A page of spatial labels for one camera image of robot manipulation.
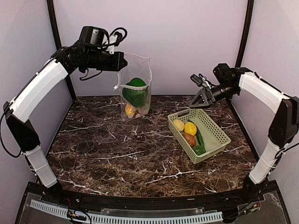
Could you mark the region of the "clear zip top bag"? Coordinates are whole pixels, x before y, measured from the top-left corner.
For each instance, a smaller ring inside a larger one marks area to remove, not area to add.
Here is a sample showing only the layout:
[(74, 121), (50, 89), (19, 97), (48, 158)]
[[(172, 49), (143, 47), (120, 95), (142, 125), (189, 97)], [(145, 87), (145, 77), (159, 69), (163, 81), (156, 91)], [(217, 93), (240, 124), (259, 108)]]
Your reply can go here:
[(118, 73), (114, 90), (120, 94), (121, 119), (130, 121), (148, 114), (151, 104), (150, 58), (126, 53), (128, 65)]

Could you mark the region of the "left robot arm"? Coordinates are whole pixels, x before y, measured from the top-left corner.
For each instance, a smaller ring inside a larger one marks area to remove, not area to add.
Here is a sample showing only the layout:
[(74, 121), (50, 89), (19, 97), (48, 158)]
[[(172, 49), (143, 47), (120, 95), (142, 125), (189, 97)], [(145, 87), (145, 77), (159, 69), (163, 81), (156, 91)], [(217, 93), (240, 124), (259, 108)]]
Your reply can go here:
[(45, 195), (55, 203), (63, 203), (66, 193), (50, 167), (39, 135), (31, 123), (33, 113), (56, 85), (76, 69), (82, 72), (88, 69), (118, 72), (127, 64), (125, 54), (121, 51), (112, 53), (83, 44), (61, 47), (23, 89), (3, 105), (2, 118), (20, 147), (20, 152), (14, 157), (25, 157), (29, 168), (44, 186)]

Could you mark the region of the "orange yellow mango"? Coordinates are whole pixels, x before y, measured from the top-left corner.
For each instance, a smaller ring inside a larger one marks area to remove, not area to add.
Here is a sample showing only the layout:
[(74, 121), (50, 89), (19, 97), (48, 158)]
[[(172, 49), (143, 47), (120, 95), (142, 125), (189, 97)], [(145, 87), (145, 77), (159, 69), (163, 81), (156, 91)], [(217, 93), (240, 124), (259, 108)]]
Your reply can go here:
[(128, 117), (133, 117), (136, 113), (137, 109), (130, 104), (126, 104), (125, 113)]

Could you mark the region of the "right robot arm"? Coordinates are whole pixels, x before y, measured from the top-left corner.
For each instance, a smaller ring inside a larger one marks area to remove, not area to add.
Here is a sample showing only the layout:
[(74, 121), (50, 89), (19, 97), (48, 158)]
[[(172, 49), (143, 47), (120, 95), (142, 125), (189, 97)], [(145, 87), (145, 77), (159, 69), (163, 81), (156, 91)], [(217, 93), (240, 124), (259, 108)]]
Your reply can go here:
[(268, 125), (265, 128), (264, 149), (256, 165), (244, 178), (238, 193), (238, 198), (247, 203), (261, 193), (268, 176), (277, 168), (283, 155), (293, 147), (291, 143), (299, 133), (299, 99), (279, 90), (246, 67), (229, 67), (226, 63), (220, 63), (213, 69), (213, 74), (217, 84), (202, 74), (190, 76), (191, 81), (199, 87), (189, 103), (190, 108), (208, 108), (223, 99), (246, 92), (267, 109), (268, 118), (263, 122)]

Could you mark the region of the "green white bok choy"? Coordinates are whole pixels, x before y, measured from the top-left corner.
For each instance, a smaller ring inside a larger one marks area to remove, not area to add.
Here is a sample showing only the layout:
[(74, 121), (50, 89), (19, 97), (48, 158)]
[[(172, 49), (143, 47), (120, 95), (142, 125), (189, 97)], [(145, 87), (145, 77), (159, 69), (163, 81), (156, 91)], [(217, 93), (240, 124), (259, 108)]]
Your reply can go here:
[(128, 86), (133, 87), (146, 87), (142, 90), (133, 90), (129, 88), (123, 88), (122, 96), (132, 106), (139, 108), (144, 107), (148, 97), (148, 86), (141, 78), (133, 78), (130, 82), (126, 83)]

